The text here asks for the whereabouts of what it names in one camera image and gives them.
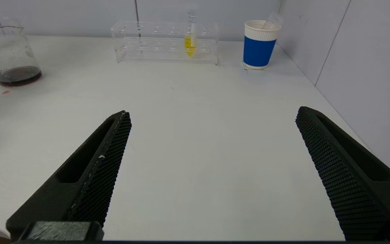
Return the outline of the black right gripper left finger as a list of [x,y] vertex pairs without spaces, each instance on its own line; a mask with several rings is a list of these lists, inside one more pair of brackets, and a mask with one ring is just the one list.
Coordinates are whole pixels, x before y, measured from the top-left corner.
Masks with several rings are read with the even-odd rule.
[[6,221],[10,236],[19,238],[37,221],[103,227],[131,128],[127,111],[108,117]]

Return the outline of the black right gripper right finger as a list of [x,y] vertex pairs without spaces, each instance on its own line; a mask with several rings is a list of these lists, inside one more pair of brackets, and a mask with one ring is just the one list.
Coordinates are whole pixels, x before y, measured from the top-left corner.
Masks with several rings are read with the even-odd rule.
[[315,109],[296,124],[345,240],[390,241],[390,168]]

